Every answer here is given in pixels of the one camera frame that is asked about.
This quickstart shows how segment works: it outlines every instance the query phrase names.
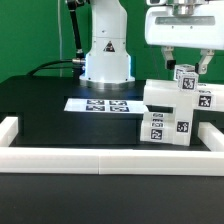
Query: white sheet of paper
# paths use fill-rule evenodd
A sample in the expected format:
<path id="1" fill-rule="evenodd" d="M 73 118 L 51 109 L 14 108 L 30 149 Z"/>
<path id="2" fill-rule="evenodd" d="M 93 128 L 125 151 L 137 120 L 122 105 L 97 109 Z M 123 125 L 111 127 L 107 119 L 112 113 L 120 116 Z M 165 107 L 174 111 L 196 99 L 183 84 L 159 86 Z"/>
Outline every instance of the white sheet of paper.
<path id="1" fill-rule="evenodd" d="M 148 109 L 143 101 L 69 98 L 64 111 L 143 114 Z"/>

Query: black tabletop surface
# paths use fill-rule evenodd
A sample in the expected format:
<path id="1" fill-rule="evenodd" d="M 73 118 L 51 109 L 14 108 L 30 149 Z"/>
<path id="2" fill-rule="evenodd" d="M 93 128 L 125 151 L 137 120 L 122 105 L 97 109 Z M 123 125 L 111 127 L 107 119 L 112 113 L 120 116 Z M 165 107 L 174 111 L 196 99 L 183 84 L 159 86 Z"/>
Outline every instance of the black tabletop surface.
<path id="1" fill-rule="evenodd" d="M 144 81 L 123 91 L 71 78 L 15 76 L 0 84 L 0 120 L 18 116 L 12 146 L 207 150 L 139 141 L 142 115 L 64 112 L 67 99 L 142 100 Z M 221 113 L 196 113 L 224 127 Z M 224 178 L 206 176 L 0 174 L 0 223 L 221 224 Z"/>

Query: green wall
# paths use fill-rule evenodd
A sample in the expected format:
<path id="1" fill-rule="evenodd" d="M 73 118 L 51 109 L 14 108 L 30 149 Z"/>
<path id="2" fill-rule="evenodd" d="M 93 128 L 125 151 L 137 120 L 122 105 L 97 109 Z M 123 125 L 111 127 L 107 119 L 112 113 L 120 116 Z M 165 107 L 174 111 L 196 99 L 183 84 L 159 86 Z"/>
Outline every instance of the green wall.
<path id="1" fill-rule="evenodd" d="M 63 58 L 75 56 L 71 21 L 67 6 L 61 0 Z M 148 6 L 145 0 L 120 0 L 128 12 L 127 51 L 132 56 L 132 75 L 136 79 L 171 79 L 171 71 L 164 69 L 160 47 L 150 47 L 144 40 L 144 20 Z M 0 1 L 0 82 L 13 75 L 25 75 L 36 66 L 59 59 L 57 0 Z M 91 43 L 91 8 L 77 10 L 83 49 Z M 178 64 L 195 64 L 200 50 L 176 49 Z M 209 71 L 201 81 L 224 80 L 224 51 L 216 52 Z M 39 75 L 58 76 L 59 71 L 41 71 Z M 70 76 L 71 71 L 63 71 Z"/>

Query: white cube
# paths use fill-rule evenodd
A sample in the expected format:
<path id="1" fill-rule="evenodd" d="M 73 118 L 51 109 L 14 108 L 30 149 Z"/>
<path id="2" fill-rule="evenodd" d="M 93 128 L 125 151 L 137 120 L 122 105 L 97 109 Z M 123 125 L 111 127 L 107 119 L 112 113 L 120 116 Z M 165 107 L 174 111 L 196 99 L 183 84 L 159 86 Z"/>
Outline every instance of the white cube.
<path id="1" fill-rule="evenodd" d="M 198 86 L 198 74 L 196 72 L 183 72 L 178 77 L 180 91 L 194 92 Z"/>
<path id="2" fill-rule="evenodd" d="M 178 80 L 178 75 L 183 72 L 195 72 L 195 66 L 187 64 L 175 65 L 173 80 Z"/>

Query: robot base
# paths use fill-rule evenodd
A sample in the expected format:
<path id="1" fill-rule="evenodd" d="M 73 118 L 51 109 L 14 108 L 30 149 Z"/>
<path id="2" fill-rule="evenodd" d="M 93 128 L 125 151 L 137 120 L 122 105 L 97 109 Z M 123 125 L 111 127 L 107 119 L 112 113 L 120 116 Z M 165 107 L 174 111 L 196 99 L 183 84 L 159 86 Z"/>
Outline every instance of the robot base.
<path id="1" fill-rule="evenodd" d="M 83 79 L 83 77 L 80 77 L 80 85 L 86 86 L 90 88 L 95 89 L 107 89 L 107 90 L 122 90 L 122 89 L 128 89 L 135 85 L 135 80 L 130 79 L 126 82 L 121 83 L 105 83 L 105 82 L 94 82 L 92 80 Z"/>

